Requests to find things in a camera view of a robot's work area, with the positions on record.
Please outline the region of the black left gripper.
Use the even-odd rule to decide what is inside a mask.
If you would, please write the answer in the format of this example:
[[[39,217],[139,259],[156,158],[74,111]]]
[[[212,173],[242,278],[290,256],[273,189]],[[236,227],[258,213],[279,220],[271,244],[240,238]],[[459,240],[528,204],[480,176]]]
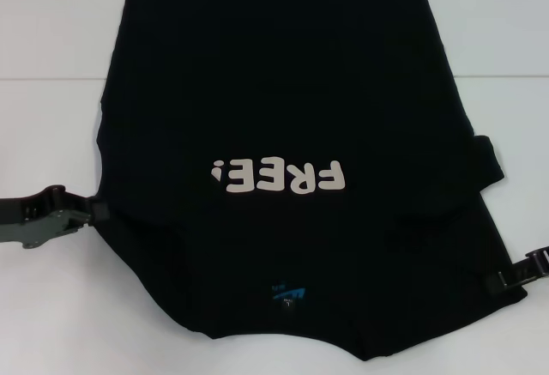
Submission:
[[[72,233],[72,229],[108,219],[106,203],[66,193],[64,186],[53,185],[30,197],[1,199],[1,242],[36,249]]]

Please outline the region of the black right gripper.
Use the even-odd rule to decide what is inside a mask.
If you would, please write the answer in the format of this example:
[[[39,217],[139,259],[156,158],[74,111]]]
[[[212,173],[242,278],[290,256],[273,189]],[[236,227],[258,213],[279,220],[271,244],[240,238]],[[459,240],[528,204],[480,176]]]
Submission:
[[[508,293],[510,290],[523,287],[531,282],[547,278],[549,273],[548,250],[537,249],[526,254],[531,264],[536,268],[536,274],[521,272],[518,274],[497,272],[485,279],[485,286],[490,295]]]

